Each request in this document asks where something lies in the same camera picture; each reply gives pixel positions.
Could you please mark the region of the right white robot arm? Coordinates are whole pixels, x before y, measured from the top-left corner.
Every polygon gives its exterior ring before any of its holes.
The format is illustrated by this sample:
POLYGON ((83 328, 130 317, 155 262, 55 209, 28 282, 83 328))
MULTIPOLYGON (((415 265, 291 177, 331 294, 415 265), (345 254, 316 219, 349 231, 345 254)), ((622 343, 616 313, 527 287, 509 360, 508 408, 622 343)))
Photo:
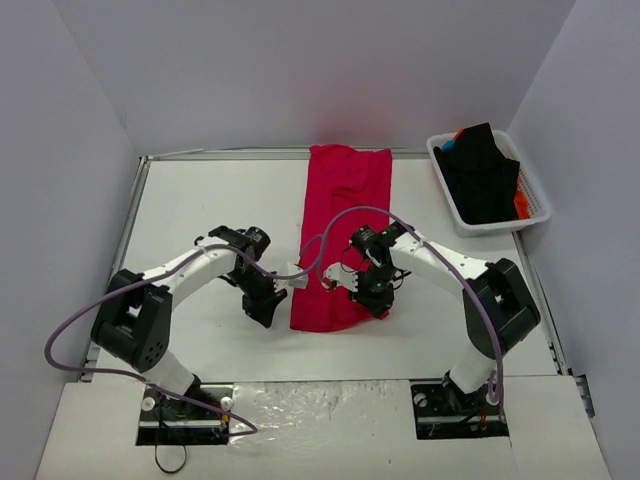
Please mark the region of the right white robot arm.
POLYGON ((494 405, 504 402, 504 357, 540 323, 540 313, 517 265, 489 262, 443 247, 394 222, 376 232, 359 228, 350 246, 368 263, 355 274, 348 298, 382 318, 391 309, 395 284, 416 276, 456 296, 463 305, 469 346, 443 378, 446 406, 465 413, 487 389, 494 405))

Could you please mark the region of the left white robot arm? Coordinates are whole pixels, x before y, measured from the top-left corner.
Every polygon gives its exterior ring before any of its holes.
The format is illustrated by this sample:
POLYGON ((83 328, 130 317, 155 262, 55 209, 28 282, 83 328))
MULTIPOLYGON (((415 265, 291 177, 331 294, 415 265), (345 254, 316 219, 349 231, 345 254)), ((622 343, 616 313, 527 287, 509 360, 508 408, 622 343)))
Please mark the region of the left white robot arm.
POLYGON ((179 418, 195 415, 205 400, 201 381, 169 350, 173 310, 212 280, 223 277, 242 291, 246 316, 265 328, 272 325, 284 288, 251 265, 271 240, 251 226, 220 226, 200 237, 194 248, 167 264, 136 274, 123 269, 111 279, 110 299, 99 308, 91 340, 129 365, 144 381, 167 390, 165 406, 179 418))

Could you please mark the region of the red t shirt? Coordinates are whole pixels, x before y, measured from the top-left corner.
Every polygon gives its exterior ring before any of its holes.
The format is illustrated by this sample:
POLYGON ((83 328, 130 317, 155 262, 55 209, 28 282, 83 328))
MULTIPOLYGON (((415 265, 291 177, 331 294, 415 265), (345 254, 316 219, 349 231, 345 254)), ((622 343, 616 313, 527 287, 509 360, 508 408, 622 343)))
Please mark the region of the red t shirt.
MULTIPOLYGON (((300 238, 303 268, 309 267, 319 253, 321 241, 317 236, 336 215, 356 206, 361 209, 341 217, 331 228, 321 268, 337 262, 349 269, 368 265, 349 247, 349 239, 364 225, 379 231, 389 224, 387 216, 368 208, 390 209, 392 162, 389 149, 359 151, 344 145, 310 148, 300 238)), ((328 333, 352 328, 371 318, 364 307, 348 299, 347 290, 328 292, 311 273, 307 287, 294 291, 290 328, 328 333)))

